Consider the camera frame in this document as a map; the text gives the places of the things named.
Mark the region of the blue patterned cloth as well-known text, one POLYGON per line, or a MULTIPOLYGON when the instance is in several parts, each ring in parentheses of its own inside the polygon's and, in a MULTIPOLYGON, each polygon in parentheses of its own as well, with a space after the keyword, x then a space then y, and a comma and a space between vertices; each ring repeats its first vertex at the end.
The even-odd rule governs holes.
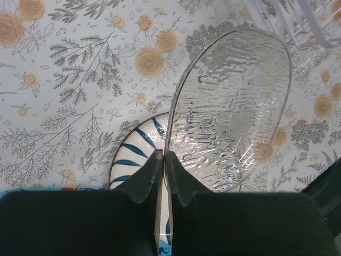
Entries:
MULTIPOLYGON (((1 198, 8 193, 20 192, 20 191, 38 191, 38 192, 46 192, 46 191, 100 191, 101 188, 71 188, 71 187, 42 187, 40 184, 34 184, 31 188, 25 189, 10 189, 1 192, 1 198)), ((166 213, 168 207, 166 207, 166 203, 162 202, 161 206, 161 219, 160 219, 160 234, 159 234, 159 252, 158 255, 172 255, 171 249, 171 231, 170 231, 170 223, 169 216, 166 213)))

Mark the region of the clear glass plate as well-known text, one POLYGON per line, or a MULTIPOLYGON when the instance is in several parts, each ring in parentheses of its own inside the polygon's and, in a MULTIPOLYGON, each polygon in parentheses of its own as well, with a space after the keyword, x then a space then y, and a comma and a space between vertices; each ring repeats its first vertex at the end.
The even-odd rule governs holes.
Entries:
POLYGON ((229 193, 254 172, 278 129, 291 85, 291 56, 276 34, 239 26, 196 53, 169 111, 165 162, 215 193, 229 193))

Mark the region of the black base bar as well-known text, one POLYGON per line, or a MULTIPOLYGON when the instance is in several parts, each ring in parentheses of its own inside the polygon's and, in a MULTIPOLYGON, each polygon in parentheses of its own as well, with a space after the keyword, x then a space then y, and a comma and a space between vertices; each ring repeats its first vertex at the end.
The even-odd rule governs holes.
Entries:
POLYGON ((340 173, 339 158, 301 191, 319 206, 334 238, 340 234, 340 173))

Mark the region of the floral tablecloth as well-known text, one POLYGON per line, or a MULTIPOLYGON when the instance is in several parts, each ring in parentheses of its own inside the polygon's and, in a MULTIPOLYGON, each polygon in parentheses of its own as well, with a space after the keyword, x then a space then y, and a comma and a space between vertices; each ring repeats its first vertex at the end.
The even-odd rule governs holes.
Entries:
MULTIPOLYGON (((108 188, 124 137, 167 111, 245 1, 1 1, 1 190, 108 188)), ((340 49, 293 52, 273 150, 243 190, 299 191, 340 157, 340 49)))

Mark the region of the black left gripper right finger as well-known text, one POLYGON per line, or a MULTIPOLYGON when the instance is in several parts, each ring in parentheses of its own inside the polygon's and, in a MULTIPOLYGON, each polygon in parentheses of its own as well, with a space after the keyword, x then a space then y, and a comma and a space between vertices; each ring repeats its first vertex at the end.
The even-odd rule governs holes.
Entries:
POLYGON ((303 193, 215 193, 165 158, 172 255, 338 255, 313 199, 303 193))

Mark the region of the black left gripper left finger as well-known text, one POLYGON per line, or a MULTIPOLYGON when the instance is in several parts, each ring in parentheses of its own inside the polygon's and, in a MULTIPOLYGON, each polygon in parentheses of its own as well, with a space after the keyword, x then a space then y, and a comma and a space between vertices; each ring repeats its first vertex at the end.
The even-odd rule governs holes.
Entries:
POLYGON ((157 255, 163 152, 112 190, 1 194, 1 255, 157 255))

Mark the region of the striped white round plate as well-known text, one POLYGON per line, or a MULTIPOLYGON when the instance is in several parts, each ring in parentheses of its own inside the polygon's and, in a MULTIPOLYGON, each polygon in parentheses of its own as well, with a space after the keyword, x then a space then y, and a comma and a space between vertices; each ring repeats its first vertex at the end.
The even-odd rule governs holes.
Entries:
POLYGON ((109 175, 114 189, 138 171, 156 149, 163 149, 166 140, 168 113, 155 115, 137 125, 119 145, 109 175))

